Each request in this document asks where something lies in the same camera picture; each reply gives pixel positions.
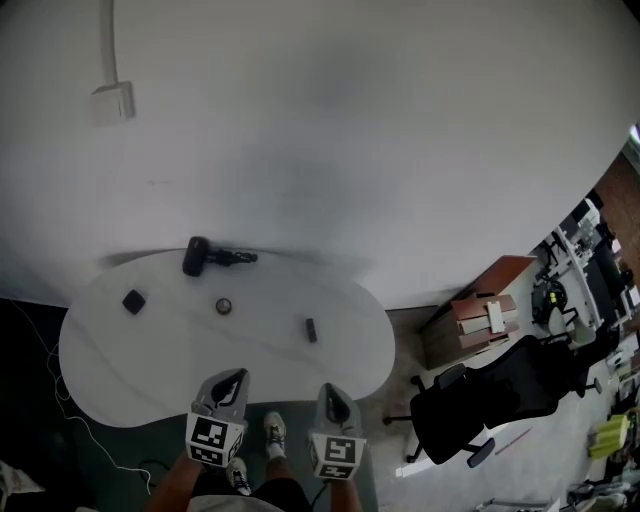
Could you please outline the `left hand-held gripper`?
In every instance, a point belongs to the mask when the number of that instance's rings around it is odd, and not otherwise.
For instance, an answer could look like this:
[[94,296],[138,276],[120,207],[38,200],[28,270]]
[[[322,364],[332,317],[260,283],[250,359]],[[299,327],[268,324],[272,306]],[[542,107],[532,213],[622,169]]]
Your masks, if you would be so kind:
[[189,459],[226,468],[239,452],[248,423],[244,420],[250,374],[225,370],[206,379],[187,415],[185,446]]

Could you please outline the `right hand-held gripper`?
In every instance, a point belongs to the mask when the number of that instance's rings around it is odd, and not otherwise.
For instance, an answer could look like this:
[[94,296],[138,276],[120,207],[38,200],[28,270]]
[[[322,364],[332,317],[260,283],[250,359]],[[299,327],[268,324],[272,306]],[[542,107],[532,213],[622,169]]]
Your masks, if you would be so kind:
[[363,436],[358,405],[337,385],[319,390],[308,452],[315,477],[351,480],[361,465],[367,440]]

